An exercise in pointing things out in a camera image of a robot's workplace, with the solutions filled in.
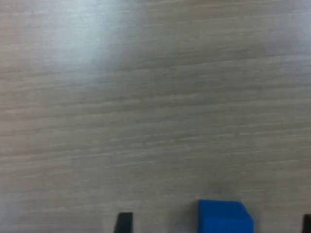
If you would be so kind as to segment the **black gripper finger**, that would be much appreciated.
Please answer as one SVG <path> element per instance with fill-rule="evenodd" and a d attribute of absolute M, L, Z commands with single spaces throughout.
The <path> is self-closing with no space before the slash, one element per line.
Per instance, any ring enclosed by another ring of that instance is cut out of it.
<path fill-rule="evenodd" d="M 117 215 L 113 233 L 132 233 L 133 232 L 133 213 L 120 212 Z"/>
<path fill-rule="evenodd" d="M 303 216 L 302 233 L 311 233 L 311 215 L 310 214 L 304 214 Z"/>

